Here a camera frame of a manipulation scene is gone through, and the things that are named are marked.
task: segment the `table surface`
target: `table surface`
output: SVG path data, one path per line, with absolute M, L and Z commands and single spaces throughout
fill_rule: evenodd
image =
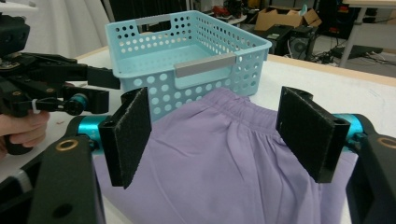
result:
M 107 48 L 78 57 L 78 62 L 111 68 Z M 269 55 L 262 68 L 259 90 L 250 99 L 257 105 L 277 110 L 282 86 L 312 93 L 314 101 L 331 113 L 363 114 L 379 133 L 396 136 L 396 78 Z M 113 114 L 119 108 L 120 95 L 120 91 L 110 90 L 108 114 Z M 0 181 L 14 174 L 18 168 L 59 139 L 71 118 L 65 113 L 51 113 L 48 136 L 44 142 L 30 153 L 7 155 L 0 161 Z M 106 199 L 105 207 L 108 223 L 130 223 Z M 350 223 L 347 212 L 342 223 Z
M 352 7 L 396 7 L 396 0 L 344 0 L 343 3 Z

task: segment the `human hand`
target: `human hand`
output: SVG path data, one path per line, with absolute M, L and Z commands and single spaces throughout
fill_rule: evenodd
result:
M 39 114 L 29 111 L 28 116 L 23 118 L 0 115 L 0 159 L 7 155 L 4 135 L 10 134 L 9 141 L 12 144 L 35 147 L 44 140 L 49 119 L 50 113 L 47 111 Z

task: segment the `purple cloth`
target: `purple cloth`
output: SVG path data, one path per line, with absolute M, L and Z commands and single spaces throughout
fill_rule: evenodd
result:
M 135 224 L 339 223 L 356 156 L 317 184 L 275 126 L 275 111 L 216 89 L 153 124 L 128 189 L 96 158 L 102 192 Z

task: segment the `teal joint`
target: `teal joint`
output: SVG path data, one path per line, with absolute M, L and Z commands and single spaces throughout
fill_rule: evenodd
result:
M 356 142 L 356 138 L 363 134 L 363 126 L 361 122 L 352 114 L 333 114 L 339 119 L 345 119 L 350 123 L 349 131 L 346 135 L 346 143 L 353 145 Z M 351 151 L 348 147 L 344 147 L 343 151 Z
M 78 133 L 87 134 L 93 142 L 97 143 L 97 150 L 93 154 L 103 154 L 103 145 L 99 133 L 99 124 L 104 121 L 108 116 L 87 116 L 78 126 Z

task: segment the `basket handle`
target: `basket handle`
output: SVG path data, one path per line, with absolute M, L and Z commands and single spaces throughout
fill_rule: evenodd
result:
M 235 63 L 236 55 L 232 52 L 190 62 L 176 63 L 176 77 L 187 77 L 217 68 L 234 65 Z
M 170 21 L 171 17 L 169 14 L 165 15 L 158 15 L 158 16 L 152 16 L 152 17 L 146 17 L 146 18 L 140 18 L 136 19 L 136 25 L 149 25 L 152 23 L 157 23 L 161 21 Z

